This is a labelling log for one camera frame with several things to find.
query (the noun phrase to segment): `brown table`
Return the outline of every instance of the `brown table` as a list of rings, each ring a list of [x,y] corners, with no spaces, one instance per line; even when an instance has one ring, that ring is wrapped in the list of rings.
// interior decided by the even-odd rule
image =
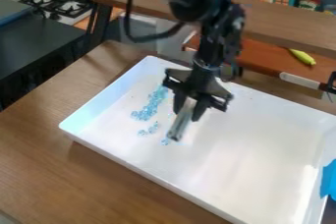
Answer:
[[[227,223],[58,129],[146,54],[106,41],[0,113],[0,216],[48,224]],[[272,93],[336,115],[335,106],[318,99]]]
[[[195,34],[183,44],[183,50],[195,51],[199,47],[200,35]],[[309,54],[315,59],[315,66],[299,61],[288,49],[264,42],[243,39],[243,52],[237,64],[247,70],[279,78],[282,73],[309,79],[320,83],[319,89],[326,90],[332,72],[336,71],[336,59]]]
[[[127,2],[93,1],[105,7],[117,8],[125,8]],[[258,0],[234,1],[244,4],[247,9],[247,37],[331,58],[336,57],[336,17]],[[174,20],[166,0],[134,0],[133,11]]]

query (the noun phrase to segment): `robotic arm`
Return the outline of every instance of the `robotic arm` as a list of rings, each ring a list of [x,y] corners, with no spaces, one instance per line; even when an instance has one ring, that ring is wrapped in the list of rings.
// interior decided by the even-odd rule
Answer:
[[[231,0],[169,0],[173,15],[180,22],[170,30],[156,35],[132,37],[129,0],[124,23],[126,34],[135,42],[164,38],[176,33],[185,23],[199,23],[201,42],[190,71],[166,70],[163,84],[174,93],[174,112],[178,115],[168,138],[180,140],[190,121],[198,121],[207,108],[226,111],[233,95],[215,79],[223,63],[234,64],[241,52],[241,33],[245,23],[243,9]],[[196,101],[191,106],[188,99]]]

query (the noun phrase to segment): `white tray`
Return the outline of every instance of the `white tray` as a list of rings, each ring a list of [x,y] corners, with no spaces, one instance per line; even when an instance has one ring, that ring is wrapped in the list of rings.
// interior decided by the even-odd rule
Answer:
[[[173,122],[172,98],[148,122],[131,117],[157,89],[166,68],[146,57],[60,124],[76,141],[233,223],[318,223],[325,143],[336,117],[238,84],[226,113],[208,110],[182,143],[161,141]],[[138,131],[159,122],[156,134]]]

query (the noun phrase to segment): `blue beads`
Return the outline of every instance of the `blue beads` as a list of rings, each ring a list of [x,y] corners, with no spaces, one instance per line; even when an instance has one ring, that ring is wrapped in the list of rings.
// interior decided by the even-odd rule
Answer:
[[[147,135],[155,134],[158,129],[159,129],[159,123],[156,121],[154,123],[154,125],[152,125],[151,127],[148,128],[147,131],[145,131],[145,130],[138,131],[138,136],[144,137],[144,136],[147,136]]]
[[[167,98],[168,88],[160,86],[155,92],[148,96],[148,104],[143,106],[141,111],[133,111],[131,117],[139,121],[148,121],[157,113],[158,106]]]
[[[168,138],[165,138],[161,141],[161,145],[168,145],[170,140]]]

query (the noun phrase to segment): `metal rod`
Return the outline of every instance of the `metal rod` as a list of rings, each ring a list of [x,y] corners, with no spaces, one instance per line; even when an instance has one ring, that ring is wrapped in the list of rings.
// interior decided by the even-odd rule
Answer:
[[[189,122],[192,119],[194,112],[195,103],[191,102],[189,98],[187,98],[185,104],[180,110],[177,118],[175,119],[172,127],[170,128],[167,138],[174,141],[180,141],[183,137],[186,128]]]

